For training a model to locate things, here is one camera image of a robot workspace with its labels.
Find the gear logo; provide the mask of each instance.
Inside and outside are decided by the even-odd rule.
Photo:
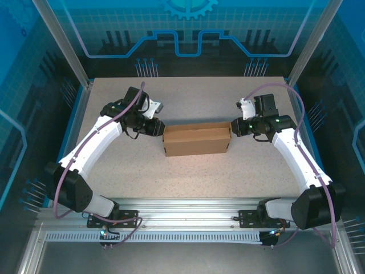
[[[218,0],[161,0],[161,3],[171,16],[190,20],[191,17],[205,16],[206,11],[212,11],[212,6],[218,4]]]
[[[33,18],[33,3],[31,0],[0,0],[0,8],[8,8],[10,14],[21,26],[29,24]]]

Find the table surface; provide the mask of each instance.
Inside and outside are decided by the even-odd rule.
[[[109,102],[139,87],[164,108],[157,114],[166,125],[230,122],[241,116],[236,102],[256,87],[282,77],[96,78],[78,142]],[[283,87],[269,87],[280,115],[294,112]],[[166,157],[162,137],[122,135],[94,165],[87,183],[108,198],[261,198],[298,196],[299,188],[282,155],[270,143],[252,136],[232,136],[225,154]]]

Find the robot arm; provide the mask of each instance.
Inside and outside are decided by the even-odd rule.
[[[85,136],[79,145],[58,164],[48,163],[46,173],[47,196],[54,199],[58,181],[74,157],[76,151],[97,128],[110,121],[121,113],[136,96],[139,89],[130,87],[124,99],[109,103],[100,112],[93,129]],[[150,100],[147,93],[143,92],[140,99],[121,118],[115,120],[95,134],[83,147],[77,160],[71,165],[59,194],[59,203],[72,209],[75,212],[89,212],[102,217],[117,220],[119,215],[119,205],[112,200],[96,194],[90,189],[86,180],[88,175],[105,149],[114,139],[123,132],[128,136],[128,128],[138,134],[149,136],[160,136],[164,132],[164,123],[154,118],[155,113],[159,113],[163,108],[162,103]]]
[[[328,186],[334,203],[335,219],[338,221],[343,207],[344,188],[341,184],[332,184],[331,178],[317,165],[298,136],[298,144],[317,170],[317,175],[314,173],[294,140],[295,123],[287,115],[279,116],[274,95],[254,97],[254,104],[241,99],[236,105],[242,110],[242,117],[232,121],[233,133],[239,137],[253,134],[259,142],[273,143],[294,174],[301,194],[294,203],[282,198],[261,201],[257,211],[262,223],[265,223],[265,219],[279,218],[295,222],[300,229],[330,223],[329,204],[319,177]],[[262,134],[266,135],[267,140],[256,139]]]

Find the brown cardboard box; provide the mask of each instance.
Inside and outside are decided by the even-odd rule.
[[[226,153],[230,132],[229,122],[167,126],[163,138],[166,156]]]

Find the glass panel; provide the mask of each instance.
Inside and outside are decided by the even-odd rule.
[[[326,173],[346,188],[344,220],[365,217],[365,2],[344,0],[298,81]],[[348,231],[364,257],[358,221]]]
[[[0,265],[15,273],[79,83],[30,0],[0,0],[0,37]]]
[[[89,77],[289,76],[327,0],[50,0]]]

